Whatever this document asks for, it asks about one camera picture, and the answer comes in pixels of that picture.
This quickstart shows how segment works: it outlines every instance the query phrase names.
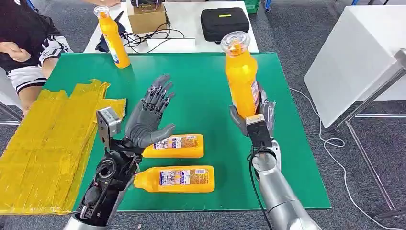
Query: gray carpet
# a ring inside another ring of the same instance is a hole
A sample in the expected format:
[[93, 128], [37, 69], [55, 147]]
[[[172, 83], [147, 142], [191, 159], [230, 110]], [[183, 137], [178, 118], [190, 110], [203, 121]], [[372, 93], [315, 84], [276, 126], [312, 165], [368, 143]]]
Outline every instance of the gray carpet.
[[[251, 23], [261, 52], [277, 52], [293, 88], [305, 92], [303, 77], [319, 49], [333, 28], [345, 5], [350, 1], [275, 0], [266, 14], [262, 6]], [[83, 51], [96, 25], [92, 6], [79, 0], [49, 0], [36, 4], [53, 17], [75, 51]], [[74, 23], [73, 18], [80, 18]], [[308, 101], [293, 93], [297, 110], [307, 133], [320, 174], [326, 186], [332, 209], [310, 211], [310, 215], [325, 230], [378, 230], [381, 229], [362, 215], [349, 201], [343, 182], [343, 171], [325, 152], [318, 139], [318, 119]], [[375, 111], [406, 112], [403, 102], [380, 103]], [[352, 124], [365, 149], [370, 153], [376, 170], [385, 181], [388, 193], [396, 206], [405, 205], [406, 166], [404, 133], [405, 120], [354, 119]], [[0, 150], [13, 133], [1, 127]], [[344, 148], [331, 147], [331, 152], [348, 171], [349, 189], [354, 200], [366, 212], [374, 214], [388, 210], [363, 162], [358, 148], [346, 127], [340, 131], [323, 130], [324, 138], [338, 137], [346, 141]], [[3, 216], [0, 229], [60, 229], [69, 216]], [[381, 221], [388, 227], [406, 228], [406, 217]], [[265, 230], [267, 226], [260, 212], [193, 212], [193, 213], [118, 213], [111, 229], [196, 229], [196, 230]]]

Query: robotic thumb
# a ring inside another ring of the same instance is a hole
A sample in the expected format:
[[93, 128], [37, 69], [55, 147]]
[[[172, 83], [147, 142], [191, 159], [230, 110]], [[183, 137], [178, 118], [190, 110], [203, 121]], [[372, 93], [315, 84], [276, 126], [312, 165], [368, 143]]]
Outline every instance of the robotic thumb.
[[152, 145], [153, 143], [162, 141], [172, 135], [174, 130], [174, 123], [167, 124], [163, 129], [154, 131], [150, 135], [145, 136], [140, 143], [140, 147], [145, 148]]
[[240, 116], [237, 111], [237, 108], [233, 105], [230, 105], [230, 116], [233, 122], [238, 126], [244, 136], [248, 136], [247, 127], [244, 118]]

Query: plastic bottle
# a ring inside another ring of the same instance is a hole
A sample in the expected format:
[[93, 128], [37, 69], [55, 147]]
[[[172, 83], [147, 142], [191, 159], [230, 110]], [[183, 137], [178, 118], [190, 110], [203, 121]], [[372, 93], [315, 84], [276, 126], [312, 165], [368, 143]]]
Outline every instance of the plastic bottle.
[[214, 168], [209, 165], [154, 167], [135, 176], [134, 186], [150, 193], [209, 193]]
[[172, 135], [145, 148], [145, 158], [201, 158], [204, 155], [202, 134]]
[[257, 61], [248, 52], [249, 36], [235, 31], [224, 36], [221, 47], [226, 52], [226, 75], [233, 105], [243, 117], [253, 116], [258, 107]]
[[131, 64], [130, 58], [118, 34], [117, 23], [109, 15], [109, 8], [107, 6], [96, 6], [93, 12], [99, 19], [100, 29], [103, 32], [115, 65], [120, 69], [129, 66]]

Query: bottle cap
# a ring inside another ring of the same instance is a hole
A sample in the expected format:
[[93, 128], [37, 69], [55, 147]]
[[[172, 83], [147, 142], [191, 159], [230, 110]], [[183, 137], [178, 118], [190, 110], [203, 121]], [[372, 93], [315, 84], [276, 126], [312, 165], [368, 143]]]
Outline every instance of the bottle cap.
[[243, 31], [235, 31], [227, 34], [221, 40], [221, 48], [230, 56], [237, 56], [248, 50], [249, 36]]
[[98, 18], [107, 18], [109, 17], [109, 8], [107, 6], [96, 6], [93, 10], [93, 13]]

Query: white cable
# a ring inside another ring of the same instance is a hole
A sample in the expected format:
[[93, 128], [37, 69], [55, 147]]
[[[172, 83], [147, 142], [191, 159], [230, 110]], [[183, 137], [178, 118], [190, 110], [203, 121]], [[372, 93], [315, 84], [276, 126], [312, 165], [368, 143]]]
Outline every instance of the white cable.
[[[366, 212], [364, 212], [364, 211], [355, 203], [355, 201], [352, 199], [350, 190], [348, 189], [348, 185], [347, 185], [347, 170], [344, 168], [344, 166], [343, 166], [342, 164], [340, 164], [340, 163], [333, 157], [333, 155], [331, 155], [330, 151], [327, 150], [327, 144], [341, 148], [341, 147], [344, 147], [344, 146], [345, 146], [345, 142], [344, 142], [343, 140], [339, 139], [339, 138], [330, 138], [330, 139], [324, 140], [324, 139], [321, 137], [321, 119], [320, 119], [320, 115], [317, 113], [316, 108], [314, 107], [314, 105], [313, 105], [312, 101], [310, 100], [310, 98], [307, 97], [304, 93], [300, 92], [299, 90], [296, 90], [296, 89], [293, 89], [293, 88], [290, 88], [290, 87], [289, 87], [289, 89], [292, 90], [292, 91], [298, 92], [298, 93], [300, 93], [301, 95], [303, 95], [303, 96], [310, 102], [310, 105], [312, 106], [313, 112], [318, 116], [318, 118], [319, 118], [319, 133], [318, 133], [318, 136], [319, 136], [320, 140], [322, 140], [322, 141], [324, 142], [324, 143], [323, 143], [323, 146], [324, 146], [324, 149], [326, 150], [326, 152], [327, 152], [327, 153], [330, 155], [330, 157], [344, 170], [344, 184], [345, 184], [345, 189], [347, 190], [348, 197], [350, 198], [351, 202], [355, 205], [355, 207], [356, 207], [359, 211], [361, 211], [366, 217], [368, 217], [370, 220], [372, 220], [375, 224], [377, 224], [377, 225], [378, 225], [379, 227], [381, 227], [381, 228], [388, 229], [388, 230], [405, 230], [405, 229], [389, 228], [389, 227], [383, 226], [382, 224], [378, 223], [374, 218], [370, 217]], [[332, 140], [341, 141], [342, 144], [341, 144], [341, 145], [339, 145], [339, 144], [334, 144], [334, 143], [331, 142]]]

